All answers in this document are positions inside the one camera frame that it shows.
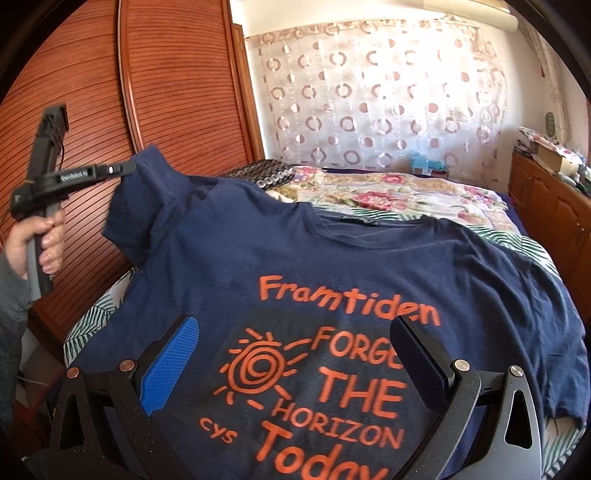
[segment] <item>floral bedspread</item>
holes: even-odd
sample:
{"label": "floral bedspread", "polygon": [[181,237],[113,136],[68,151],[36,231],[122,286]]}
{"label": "floral bedspread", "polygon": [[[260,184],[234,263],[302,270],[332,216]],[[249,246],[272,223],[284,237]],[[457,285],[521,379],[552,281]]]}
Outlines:
{"label": "floral bedspread", "polygon": [[340,205],[344,210],[364,207],[429,215],[519,235],[506,214],[507,205],[495,192],[443,179],[404,173],[332,174],[320,168],[295,167],[293,181],[278,190],[298,202],[331,206],[331,210]]}

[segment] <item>wardrobe door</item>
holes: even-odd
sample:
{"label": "wardrobe door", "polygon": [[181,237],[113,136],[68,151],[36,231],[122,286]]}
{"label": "wardrobe door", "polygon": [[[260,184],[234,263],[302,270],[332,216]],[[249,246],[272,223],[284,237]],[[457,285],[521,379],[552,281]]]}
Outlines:
{"label": "wardrobe door", "polygon": [[119,62],[135,149],[187,174],[253,160],[228,0],[120,0]]}

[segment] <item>metal screw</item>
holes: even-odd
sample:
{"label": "metal screw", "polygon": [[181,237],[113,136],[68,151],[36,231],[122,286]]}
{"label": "metal screw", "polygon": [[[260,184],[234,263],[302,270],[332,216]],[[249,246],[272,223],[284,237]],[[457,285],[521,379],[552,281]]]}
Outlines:
{"label": "metal screw", "polygon": [[129,372],[133,367],[135,367],[135,362],[133,360],[123,360],[119,364],[119,370],[122,372]]}
{"label": "metal screw", "polygon": [[68,378],[76,378],[79,373],[80,369],[78,367],[72,367],[68,370],[68,373],[66,373],[66,375],[68,376]]}
{"label": "metal screw", "polygon": [[523,370],[521,369],[521,367],[518,367],[517,365],[511,365],[511,368],[509,370],[513,376],[523,377]]}
{"label": "metal screw", "polygon": [[467,372],[470,370],[470,364],[461,358],[456,360],[453,364],[460,372]]}

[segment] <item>spiral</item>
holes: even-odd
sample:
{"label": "spiral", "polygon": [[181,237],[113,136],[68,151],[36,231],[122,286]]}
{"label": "spiral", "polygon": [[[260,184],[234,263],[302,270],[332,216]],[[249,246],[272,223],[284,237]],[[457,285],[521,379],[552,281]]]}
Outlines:
{"label": "spiral", "polygon": [[[258,394],[275,385],[285,371],[285,358],[274,347],[278,342],[261,340],[248,345],[230,364],[228,384],[230,388],[245,394]],[[266,362],[266,371],[255,368]]]}

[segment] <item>t-shirt sleeve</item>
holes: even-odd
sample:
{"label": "t-shirt sleeve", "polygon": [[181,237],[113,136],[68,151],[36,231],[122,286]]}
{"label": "t-shirt sleeve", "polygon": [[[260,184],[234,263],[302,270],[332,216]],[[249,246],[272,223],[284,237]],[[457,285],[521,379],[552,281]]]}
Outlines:
{"label": "t-shirt sleeve", "polygon": [[564,284],[532,265],[528,287],[538,335],[544,415],[587,422],[591,387],[585,329]]}
{"label": "t-shirt sleeve", "polygon": [[133,159],[136,170],[116,188],[103,235],[140,266],[219,179],[179,173],[154,145]]}

